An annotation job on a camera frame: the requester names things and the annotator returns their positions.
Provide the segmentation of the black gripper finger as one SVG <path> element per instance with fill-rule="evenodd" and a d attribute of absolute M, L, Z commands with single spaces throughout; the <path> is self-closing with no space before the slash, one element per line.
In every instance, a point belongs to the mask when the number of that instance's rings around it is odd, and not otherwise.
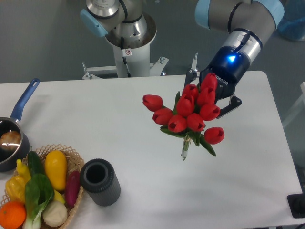
<path fill-rule="evenodd" d="M 198 78 L 198 72 L 193 69 L 188 69 L 186 71 L 185 81 L 184 81 L 184 88 L 191 84 L 194 80 Z"/>
<path fill-rule="evenodd" d="M 220 119 L 231 111 L 237 109 L 241 104 L 242 100 L 233 94 L 230 96 L 229 104 L 226 107 L 220 109 L 220 114 L 218 115 L 217 119 Z"/>

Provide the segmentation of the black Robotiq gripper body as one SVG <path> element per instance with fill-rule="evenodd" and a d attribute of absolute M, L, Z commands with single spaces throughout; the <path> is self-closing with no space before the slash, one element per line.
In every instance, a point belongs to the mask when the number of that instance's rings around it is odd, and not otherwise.
<path fill-rule="evenodd" d="M 208 73 L 214 73 L 218 80 L 215 103 L 235 93 L 235 87 L 249 68 L 246 55 L 235 52 L 233 47 L 224 46 L 216 53 L 208 66 L 200 72 L 202 82 Z"/>

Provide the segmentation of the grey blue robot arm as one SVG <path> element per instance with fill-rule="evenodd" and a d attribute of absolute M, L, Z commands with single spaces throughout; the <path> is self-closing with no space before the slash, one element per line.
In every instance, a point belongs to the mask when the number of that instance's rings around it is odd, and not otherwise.
<path fill-rule="evenodd" d="M 80 17 L 88 30 L 105 37 L 112 45 L 117 75 L 124 77 L 155 76 L 150 63 L 150 45 L 156 25 L 146 14 L 141 0 L 88 0 Z M 262 50 L 284 15 L 280 1 L 200 0 L 195 21 L 207 29 L 226 31 L 229 37 L 207 67 L 196 72 L 196 63 L 187 71 L 185 83 L 203 81 L 208 73 L 216 74 L 216 100 L 230 98 L 222 108 L 226 115 L 241 105 L 235 87 Z"/>

